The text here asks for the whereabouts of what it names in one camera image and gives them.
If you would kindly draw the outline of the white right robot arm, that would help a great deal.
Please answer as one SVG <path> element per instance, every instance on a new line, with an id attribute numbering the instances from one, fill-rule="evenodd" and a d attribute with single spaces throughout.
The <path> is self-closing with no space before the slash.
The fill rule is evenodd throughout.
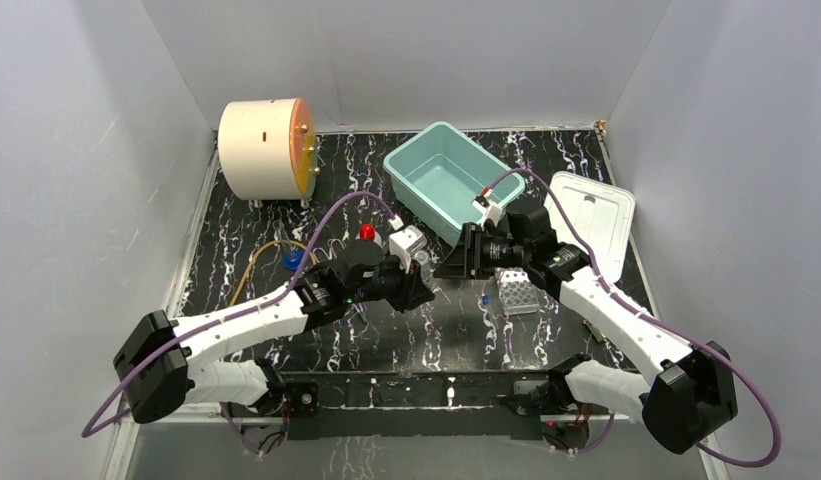
<path id="1" fill-rule="evenodd" d="M 666 450 L 681 454 L 738 414 L 734 375 L 727 352 L 717 343 L 698 344 L 657 325 L 648 309 L 605 277 L 594 249 L 578 232 L 561 240 L 543 207 L 529 213 L 503 209 L 486 193 L 472 206 L 475 222 L 463 225 L 464 261 L 457 273 L 467 279 L 495 270 L 519 268 L 537 288 L 598 327 L 636 370 L 604 366 L 577 354 L 548 373 L 544 396 L 563 414 L 598 404 L 645 425 Z"/>

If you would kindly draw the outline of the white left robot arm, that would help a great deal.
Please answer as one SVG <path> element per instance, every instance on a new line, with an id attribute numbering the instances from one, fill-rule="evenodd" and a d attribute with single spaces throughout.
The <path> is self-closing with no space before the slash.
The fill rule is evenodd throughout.
<path id="1" fill-rule="evenodd" d="M 385 301 L 404 313 L 433 301 L 418 258 L 426 244 L 415 226 L 391 234 L 384 245 L 358 238 L 263 297 L 198 316 L 145 315 L 113 360 L 130 415 L 148 424 L 185 404 L 212 402 L 276 414 L 285 391 L 271 380 L 268 365 L 226 356 L 330 325 L 358 304 Z"/>

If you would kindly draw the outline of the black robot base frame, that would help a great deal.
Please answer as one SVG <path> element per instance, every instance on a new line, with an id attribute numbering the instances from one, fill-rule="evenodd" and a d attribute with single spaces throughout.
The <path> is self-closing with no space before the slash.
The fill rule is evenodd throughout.
<path id="1" fill-rule="evenodd" d="M 259 453 L 334 437 L 540 440 L 564 452 L 600 435 L 608 410 L 555 397 L 546 371 L 292 372 L 268 403 L 224 413 Z"/>

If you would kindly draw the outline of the clear acrylic test tube rack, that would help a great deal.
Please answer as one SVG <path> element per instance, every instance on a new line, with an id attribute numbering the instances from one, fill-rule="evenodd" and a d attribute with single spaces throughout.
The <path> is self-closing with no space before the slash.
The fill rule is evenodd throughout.
<path id="1" fill-rule="evenodd" d="M 495 271 L 499 303 L 505 316 L 536 313 L 540 309 L 536 287 L 520 268 Z"/>

